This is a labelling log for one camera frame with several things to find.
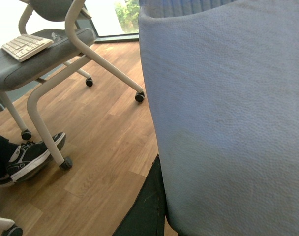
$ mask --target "shoelace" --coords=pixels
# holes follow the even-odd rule
[[[27,141],[25,144],[21,144],[21,149],[27,149],[29,148],[30,146],[34,145],[35,143],[32,142],[32,141]]]

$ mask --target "glass window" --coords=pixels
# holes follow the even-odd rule
[[[138,33],[139,0],[87,0],[98,36]]]

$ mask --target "green foliage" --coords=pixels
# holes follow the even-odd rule
[[[115,3],[116,13],[124,33],[139,32],[139,0],[125,0],[126,6]]]

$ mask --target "chair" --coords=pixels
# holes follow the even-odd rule
[[[0,49],[0,97],[9,109],[13,118],[22,130],[22,136],[27,132],[27,138],[30,137],[28,129],[18,113],[16,112],[13,104],[10,102],[6,95],[7,91],[17,89],[31,81],[38,81],[43,83],[37,87],[29,96],[27,102],[28,114],[39,132],[41,138],[44,140],[54,160],[63,169],[69,169],[72,166],[71,160],[67,157],[64,159],[57,147],[54,145],[52,137],[42,121],[38,111],[37,102],[41,96],[54,88],[57,84],[61,83],[69,75],[78,71],[86,77],[90,75],[83,70],[80,70],[90,60],[96,61],[102,67],[106,68],[112,74],[124,81],[137,91],[135,99],[139,102],[144,99],[143,89],[128,78],[125,74],[115,68],[112,64],[107,62],[104,58],[96,54],[89,48],[89,45],[94,43],[95,35],[90,29],[77,29],[74,30],[75,21],[79,18],[89,18],[89,14],[84,9],[85,1],[71,1],[71,0],[24,0],[27,3],[26,9],[19,21],[19,30],[25,33],[25,25],[33,11],[36,11],[41,17],[49,21],[64,21],[65,31],[56,29],[45,29],[35,33],[37,36],[51,38],[54,32],[61,37],[61,40],[55,42],[46,50],[33,56],[29,60],[19,63],[10,55]],[[75,62],[70,63],[68,60],[82,54],[82,56]],[[49,80],[40,79],[40,77],[60,64],[64,63],[64,68],[57,75]]]
[[[3,230],[2,236],[22,236],[23,230],[15,225],[10,219],[0,218],[0,230]]]
[[[140,1],[168,222],[299,236],[299,1],[206,2]]]

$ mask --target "gray chair seat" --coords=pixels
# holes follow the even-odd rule
[[[0,49],[0,91],[17,89],[80,54],[80,51],[65,36],[64,30],[45,29],[34,35],[51,39],[53,32],[61,39],[24,62],[18,62]],[[91,29],[79,29],[76,34],[87,45],[95,41],[95,34]]]

